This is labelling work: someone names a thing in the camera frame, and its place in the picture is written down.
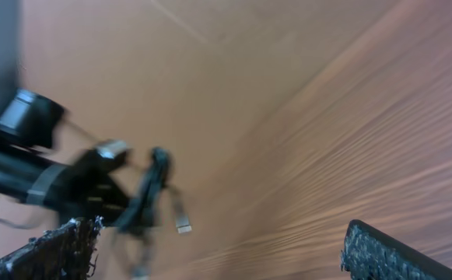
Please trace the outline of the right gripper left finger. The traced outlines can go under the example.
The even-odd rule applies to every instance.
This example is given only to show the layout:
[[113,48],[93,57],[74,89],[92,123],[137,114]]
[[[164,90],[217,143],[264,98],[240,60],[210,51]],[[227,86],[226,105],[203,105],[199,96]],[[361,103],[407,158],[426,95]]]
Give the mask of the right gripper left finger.
[[94,275],[103,218],[70,219],[0,258],[0,280],[86,280]]

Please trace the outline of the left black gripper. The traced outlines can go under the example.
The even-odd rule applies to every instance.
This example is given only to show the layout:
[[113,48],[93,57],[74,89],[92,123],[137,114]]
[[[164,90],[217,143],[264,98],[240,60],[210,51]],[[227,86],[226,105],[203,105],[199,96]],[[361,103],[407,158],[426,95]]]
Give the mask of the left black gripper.
[[58,222],[70,219],[101,217],[105,226],[112,226],[128,207],[129,196],[110,176],[125,166],[129,151],[113,158],[103,157],[98,150],[84,151],[61,175],[62,183],[55,195]]

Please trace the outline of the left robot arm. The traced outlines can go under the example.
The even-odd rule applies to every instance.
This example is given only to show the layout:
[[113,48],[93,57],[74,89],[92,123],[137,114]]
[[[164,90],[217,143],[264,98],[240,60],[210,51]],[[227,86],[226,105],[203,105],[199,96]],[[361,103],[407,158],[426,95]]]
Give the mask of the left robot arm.
[[0,194],[56,211],[60,219],[119,226],[128,196],[110,177],[130,152],[121,140],[100,142],[70,164],[44,158],[65,109],[19,85],[17,1],[0,1]]

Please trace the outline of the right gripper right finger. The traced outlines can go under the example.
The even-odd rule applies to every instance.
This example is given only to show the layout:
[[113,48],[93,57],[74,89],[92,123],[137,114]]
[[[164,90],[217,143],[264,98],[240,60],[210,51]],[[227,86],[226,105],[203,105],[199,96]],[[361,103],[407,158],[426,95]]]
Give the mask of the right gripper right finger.
[[353,219],[345,234],[340,269],[352,280],[452,280],[452,269]]

